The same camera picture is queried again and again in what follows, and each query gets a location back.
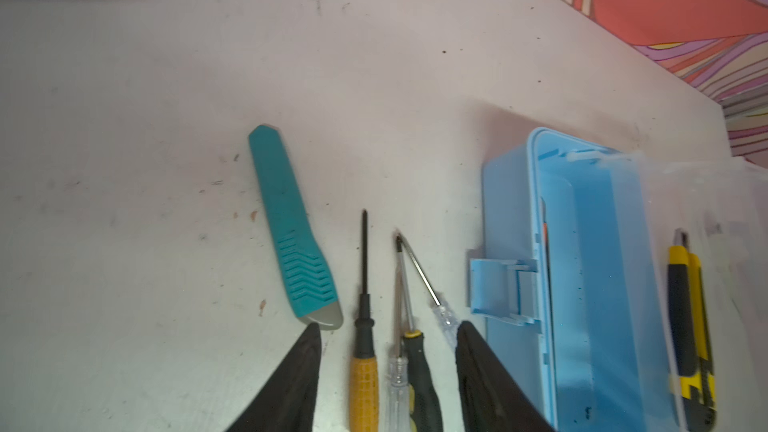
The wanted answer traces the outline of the light blue plastic toolbox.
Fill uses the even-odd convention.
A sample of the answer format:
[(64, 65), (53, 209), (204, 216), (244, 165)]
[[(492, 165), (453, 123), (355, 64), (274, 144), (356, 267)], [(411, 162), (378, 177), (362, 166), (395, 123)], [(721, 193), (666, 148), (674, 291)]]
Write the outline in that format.
[(539, 128), (484, 165), (485, 255), (470, 265), (470, 308), (553, 428), (677, 431), (647, 229), (621, 222), (600, 165), (616, 154)]

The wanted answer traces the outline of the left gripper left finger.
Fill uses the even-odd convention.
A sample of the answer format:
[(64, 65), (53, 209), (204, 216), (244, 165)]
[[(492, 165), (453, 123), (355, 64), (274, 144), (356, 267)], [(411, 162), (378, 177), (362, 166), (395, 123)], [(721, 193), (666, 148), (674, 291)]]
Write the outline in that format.
[(320, 328), (312, 323), (227, 431), (311, 431), (321, 357)]

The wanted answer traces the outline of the clear toolbox lid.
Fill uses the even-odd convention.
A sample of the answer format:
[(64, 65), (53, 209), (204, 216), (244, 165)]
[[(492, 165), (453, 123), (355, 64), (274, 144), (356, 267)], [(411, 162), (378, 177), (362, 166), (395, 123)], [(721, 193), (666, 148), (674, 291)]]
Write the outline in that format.
[(604, 157), (622, 223), (641, 219), (677, 431), (767, 427), (767, 172), (741, 158)]

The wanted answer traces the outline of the yellow black utility knife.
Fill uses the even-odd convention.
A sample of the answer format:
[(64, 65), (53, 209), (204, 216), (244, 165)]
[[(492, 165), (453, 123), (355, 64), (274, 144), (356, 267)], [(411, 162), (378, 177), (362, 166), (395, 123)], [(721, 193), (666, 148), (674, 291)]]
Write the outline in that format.
[(716, 387), (702, 263), (682, 228), (668, 249), (667, 304), (687, 429), (711, 431)]

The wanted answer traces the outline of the orange handled hex key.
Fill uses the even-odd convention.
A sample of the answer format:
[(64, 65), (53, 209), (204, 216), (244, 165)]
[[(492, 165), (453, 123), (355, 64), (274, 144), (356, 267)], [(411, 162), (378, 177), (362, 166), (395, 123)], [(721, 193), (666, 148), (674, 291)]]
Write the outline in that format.
[(543, 225), (542, 225), (542, 235), (543, 235), (543, 243), (544, 243), (545, 254), (549, 255), (549, 250), (550, 250), (550, 246), (549, 246), (549, 226), (548, 226), (548, 223), (546, 221), (544, 221)]

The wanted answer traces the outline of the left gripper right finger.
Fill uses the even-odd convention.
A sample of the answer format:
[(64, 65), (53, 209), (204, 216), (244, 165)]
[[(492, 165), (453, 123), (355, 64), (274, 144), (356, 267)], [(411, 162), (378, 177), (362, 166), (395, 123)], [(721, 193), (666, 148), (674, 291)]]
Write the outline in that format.
[(554, 431), (468, 321), (458, 328), (455, 356), (465, 430)]

